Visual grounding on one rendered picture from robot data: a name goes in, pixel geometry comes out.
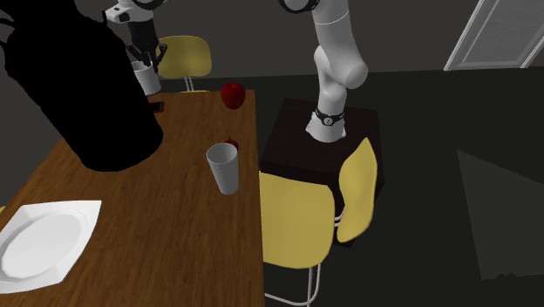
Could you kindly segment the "yellow chair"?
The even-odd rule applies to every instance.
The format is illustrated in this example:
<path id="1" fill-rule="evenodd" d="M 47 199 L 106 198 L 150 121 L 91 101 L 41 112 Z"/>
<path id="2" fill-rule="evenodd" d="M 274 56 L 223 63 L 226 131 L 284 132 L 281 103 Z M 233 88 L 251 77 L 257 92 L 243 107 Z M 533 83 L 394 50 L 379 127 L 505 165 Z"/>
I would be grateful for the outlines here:
<path id="1" fill-rule="evenodd" d="M 212 57 L 206 40 L 196 36 L 177 35 L 159 39 L 166 51 L 158 65 L 163 79 L 184 79 L 186 92 L 195 92 L 193 77 L 207 76 L 212 70 Z"/>
<path id="2" fill-rule="evenodd" d="M 343 214 L 335 216 L 333 193 L 325 185 L 259 173 L 263 261 L 288 269 L 307 269 L 303 302 L 266 294 L 294 307 L 310 307 L 320 287 L 321 265 L 333 239 L 350 241 L 371 224 L 377 185 L 377 157 L 371 141 L 361 141 L 339 172 Z"/>

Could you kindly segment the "grey panelled door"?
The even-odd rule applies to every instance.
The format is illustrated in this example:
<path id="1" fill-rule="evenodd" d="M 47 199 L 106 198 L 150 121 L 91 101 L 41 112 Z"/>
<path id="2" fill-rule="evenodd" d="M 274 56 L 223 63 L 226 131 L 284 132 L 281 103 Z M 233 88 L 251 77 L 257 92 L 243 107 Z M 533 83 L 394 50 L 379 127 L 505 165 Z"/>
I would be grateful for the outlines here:
<path id="1" fill-rule="evenodd" d="M 544 49 L 544 0 L 479 0 L 444 70 L 527 68 Z"/>

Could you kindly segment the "white mug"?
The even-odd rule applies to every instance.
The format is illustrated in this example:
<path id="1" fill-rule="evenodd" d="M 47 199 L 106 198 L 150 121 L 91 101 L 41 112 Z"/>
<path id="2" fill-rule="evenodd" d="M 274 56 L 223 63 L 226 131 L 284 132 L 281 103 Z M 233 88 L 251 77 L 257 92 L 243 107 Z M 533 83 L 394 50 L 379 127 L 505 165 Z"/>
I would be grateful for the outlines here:
<path id="1" fill-rule="evenodd" d="M 142 61 L 132 61 L 131 66 L 146 96 L 152 96 L 161 91 L 160 80 L 153 65 L 146 65 Z"/>

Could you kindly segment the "large black cylinder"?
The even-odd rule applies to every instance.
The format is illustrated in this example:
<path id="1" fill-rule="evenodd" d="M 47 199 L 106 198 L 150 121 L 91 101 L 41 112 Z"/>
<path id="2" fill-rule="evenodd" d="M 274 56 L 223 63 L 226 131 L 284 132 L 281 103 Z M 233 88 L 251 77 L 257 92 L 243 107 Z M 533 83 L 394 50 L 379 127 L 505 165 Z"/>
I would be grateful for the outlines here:
<path id="1" fill-rule="evenodd" d="M 124 42 L 82 14 L 75 0 L 0 0 L 7 74 L 58 130 L 82 164 L 117 172 L 150 157 L 163 131 Z"/>

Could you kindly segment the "wooden table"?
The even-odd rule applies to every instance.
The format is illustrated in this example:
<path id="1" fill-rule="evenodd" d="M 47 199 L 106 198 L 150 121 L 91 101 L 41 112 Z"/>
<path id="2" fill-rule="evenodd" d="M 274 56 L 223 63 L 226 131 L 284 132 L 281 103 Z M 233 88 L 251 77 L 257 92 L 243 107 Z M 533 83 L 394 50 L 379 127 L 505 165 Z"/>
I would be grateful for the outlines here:
<path id="1" fill-rule="evenodd" d="M 59 284 L 0 295 L 0 307 L 265 307 L 255 94 L 162 93 L 164 138 L 140 164 L 87 169 L 64 141 L 0 213 L 30 203 L 102 201 L 92 237 Z M 239 145 L 238 190 L 223 194 L 207 150 Z"/>

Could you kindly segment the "white ribbed cup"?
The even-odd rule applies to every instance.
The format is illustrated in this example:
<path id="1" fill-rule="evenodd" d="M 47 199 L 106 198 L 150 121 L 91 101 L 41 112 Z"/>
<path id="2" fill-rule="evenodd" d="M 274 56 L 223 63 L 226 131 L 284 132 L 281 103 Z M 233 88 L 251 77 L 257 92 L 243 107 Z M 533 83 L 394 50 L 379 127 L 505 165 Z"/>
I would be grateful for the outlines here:
<path id="1" fill-rule="evenodd" d="M 219 190 L 234 194 L 239 187 L 238 150 L 230 143 L 217 143 L 207 150 L 207 162 Z"/>

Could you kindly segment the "white angular plate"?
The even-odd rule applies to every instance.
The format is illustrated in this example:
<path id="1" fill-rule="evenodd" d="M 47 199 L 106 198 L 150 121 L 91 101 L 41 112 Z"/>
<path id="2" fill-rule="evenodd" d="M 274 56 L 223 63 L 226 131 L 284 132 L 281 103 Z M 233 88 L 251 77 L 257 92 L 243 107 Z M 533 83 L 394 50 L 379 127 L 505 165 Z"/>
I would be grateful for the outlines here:
<path id="1" fill-rule="evenodd" d="M 61 283 L 82 255 L 102 201 L 21 206 L 0 230 L 0 294 Z"/>

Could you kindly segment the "red apple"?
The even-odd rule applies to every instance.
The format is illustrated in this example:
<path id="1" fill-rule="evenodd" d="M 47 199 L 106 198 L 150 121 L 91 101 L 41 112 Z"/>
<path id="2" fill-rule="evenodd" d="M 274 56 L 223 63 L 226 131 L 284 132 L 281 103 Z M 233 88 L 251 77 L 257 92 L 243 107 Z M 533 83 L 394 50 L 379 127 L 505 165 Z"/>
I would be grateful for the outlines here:
<path id="1" fill-rule="evenodd" d="M 245 88 L 236 82 L 226 83 L 221 88 L 221 100 L 231 110 L 240 108 L 246 98 Z"/>

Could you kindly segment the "dark robot stand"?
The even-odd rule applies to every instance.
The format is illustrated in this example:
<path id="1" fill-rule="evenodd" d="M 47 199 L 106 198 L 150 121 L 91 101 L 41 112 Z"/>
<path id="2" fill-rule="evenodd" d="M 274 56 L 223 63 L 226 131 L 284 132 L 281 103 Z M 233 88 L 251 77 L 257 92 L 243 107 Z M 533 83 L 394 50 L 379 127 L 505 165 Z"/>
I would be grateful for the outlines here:
<path id="1" fill-rule="evenodd" d="M 285 99 L 261 158 L 261 171 L 296 181 L 326 185 L 335 199 L 335 212 L 344 208 L 338 176 L 344 161 L 368 139 L 377 158 L 375 195 L 384 186 L 378 111 L 347 106 L 346 136 L 333 143 L 314 140 L 306 132 L 316 103 Z"/>

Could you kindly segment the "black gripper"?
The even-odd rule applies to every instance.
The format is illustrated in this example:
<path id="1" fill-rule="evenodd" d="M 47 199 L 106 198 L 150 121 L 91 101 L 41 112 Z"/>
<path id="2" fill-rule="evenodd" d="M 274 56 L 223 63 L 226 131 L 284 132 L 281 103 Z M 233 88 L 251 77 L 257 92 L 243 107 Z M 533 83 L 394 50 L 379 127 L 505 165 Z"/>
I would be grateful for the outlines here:
<path id="1" fill-rule="evenodd" d="M 154 23 L 152 19 L 142 22 L 129 22 L 128 29 L 131 35 L 131 44 L 126 46 L 126 50 L 138 61 L 144 63 L 144 52 L 154 54 L 153 69 L 157 73 L 159 65 L 167 52 L 167 45 L 159 43 Z"/>

